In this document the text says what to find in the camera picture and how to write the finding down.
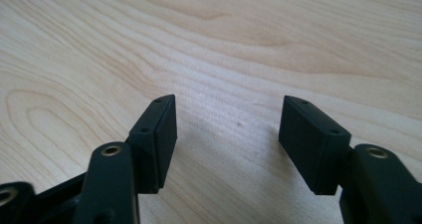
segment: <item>black bracket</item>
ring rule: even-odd
[[[164,186],[176,138],[175,96],[158,98],[125,142],[93,152],[87,173],[38,195],[26,182],[0,185],[0,223],[140,223],[137,194]]]
[[[285,97],[279,141],[316,195],[340,185],[344,223],[422,223],[422,185],[391,151],[351,134],[308,101]]]

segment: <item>light wood surface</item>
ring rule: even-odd
[[[284,95],[422,181],[422,0],[0,0],[0,183],[41,192],[175,94],[143,223],[342,223],[279,145]]]

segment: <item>wood grain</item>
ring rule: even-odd
[[[284,95],[422,181],[422,0],[0,0],[0,183],[37,192],[176,94],[144,223],[341,223],[280,147]]]

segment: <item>mounting hole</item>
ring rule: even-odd
[[[333,134],[339,134],[340,133],[340,131],[338,131],[337,129],[330,129],[329,132],[333,133]]]
[[[111,223],[112,218],[114,217],[114,212],[112,210],[105,210],[96,215],[93,220],[94,224],[108,224]]]
[[[120,146],[108,146],[102,151],[103,156],[113,156],[121,152]]]
[[[377,157],[377,158],[387,158],[388,153],[386,153],[384,150],[381,150],[376,147],[369,147],[366,149],[369,155]]]
[[[14,187],[6,187],[0,190],[0,206],[4,206],[11,202],[18,195],[18,189]]]

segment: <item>wooden table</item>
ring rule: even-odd
[[[422,0],[0,0],[0,183],[41,192],[175,94],[143,223],[342,223],[278,143],[284,95],[422,181]]]

